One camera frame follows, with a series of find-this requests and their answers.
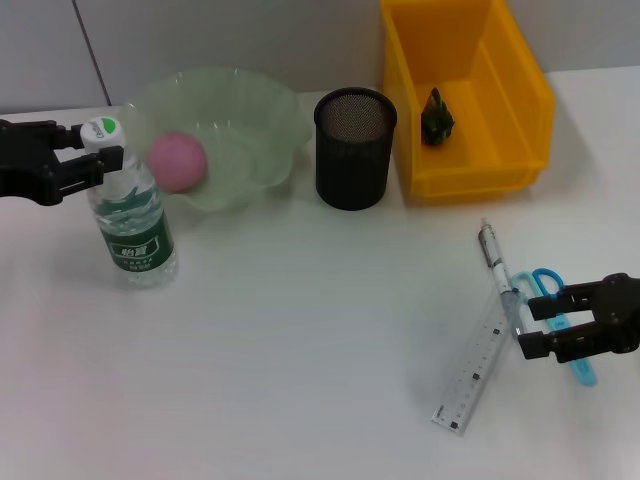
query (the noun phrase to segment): scissors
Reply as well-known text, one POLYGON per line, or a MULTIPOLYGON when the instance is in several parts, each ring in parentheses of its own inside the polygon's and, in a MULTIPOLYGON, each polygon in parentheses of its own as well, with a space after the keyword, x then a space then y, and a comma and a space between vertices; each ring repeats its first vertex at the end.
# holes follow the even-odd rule
MULTIPOLYGON (((520 282, 524 282, 529 285, 529 288, 531 288, 536 297, 552 295, 549 293, 547 287, 542 281, 543 277, 550 278, 556 284, 558 290, 564 287, 564 282, 560 275, 548 268, 538 268, 537 270, 534 270, 533 273, 518 273, 511 279, 511 285, 513 288, 518 288, 520 282)), ((549 327, 550 331, 555 332, 556 330, 569 328, 571 327, 571 324, 569 323, 567 316, 564 313, 561 313, 555 318, 547 319, 547 327, 549 327)), ((596 374, 591 368, 591 362, 586 358, 569 362, 569 367, 582 385, 593 386, 597 383, 596 374)))

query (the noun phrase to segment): black mesh pencil holder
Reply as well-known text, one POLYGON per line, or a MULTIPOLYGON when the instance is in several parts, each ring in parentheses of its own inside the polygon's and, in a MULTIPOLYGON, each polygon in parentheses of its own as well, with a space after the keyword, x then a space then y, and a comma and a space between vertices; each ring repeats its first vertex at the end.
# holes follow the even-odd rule
POLYGON ((316 190, 329 205, 363 210, 387 188, 393 130, 398 115, 384 95, 366 88, 343 88, 318 103, 316 190))

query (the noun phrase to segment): white wall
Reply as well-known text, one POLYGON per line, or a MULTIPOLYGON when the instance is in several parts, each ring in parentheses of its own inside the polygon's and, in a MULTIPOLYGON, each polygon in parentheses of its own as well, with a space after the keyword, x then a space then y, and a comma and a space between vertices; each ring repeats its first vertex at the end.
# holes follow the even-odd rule
POLYGON ((299 91, 379 78, 378 0, 79 0, 114 104, 200 65, 260 70, 299 91))
MULTIPOLYGON (((509 3, 547 71, 640 64, 638 0, 509 3)), ((114 103, 154 79, 207 64, 261 70, 299 91, 380 80, 379 0, 78 4, 114 103)))
MULTIPOLYGON (((508 1, 546 71, 640 65, 638 0, 508 1)), ((380 80, 379 0, 78 6, 114 104, 198 65, 261 70, 299 91, 380 80)), ((105 104, 71 0, 1 0, 0 59, 0 113, 105 104)))
POLYGON ((0 113, 106 104, 71 0, 1 0, 0 61, 0 113))
POLYGON ((508 0, 545 71, 640 65, 638 0, 508 0))

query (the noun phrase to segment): transparent ruler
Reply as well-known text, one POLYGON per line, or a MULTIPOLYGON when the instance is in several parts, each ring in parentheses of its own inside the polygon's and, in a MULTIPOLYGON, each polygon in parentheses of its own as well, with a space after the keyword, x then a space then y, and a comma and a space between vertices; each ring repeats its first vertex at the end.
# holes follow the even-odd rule
POLYGON ((440 406, 431 418, 458 435, 467 428, 500 350, 511 337, 500 299, 490 302, 485 313, 465 347, 440 406))

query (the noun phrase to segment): transparent bowl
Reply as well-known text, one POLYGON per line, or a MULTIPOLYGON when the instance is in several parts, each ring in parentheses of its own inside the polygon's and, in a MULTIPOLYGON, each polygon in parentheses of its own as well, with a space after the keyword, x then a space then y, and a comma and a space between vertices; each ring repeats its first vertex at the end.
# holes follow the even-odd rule
POLYGON ((291 172, 311 139, 295 93, 258 73, 206 67, 155 82, 120 110, 127 146, 147 161, 168 132, 193 135, 207 152, 207 177, 173 194, 201 212, 248 203, 291 172))

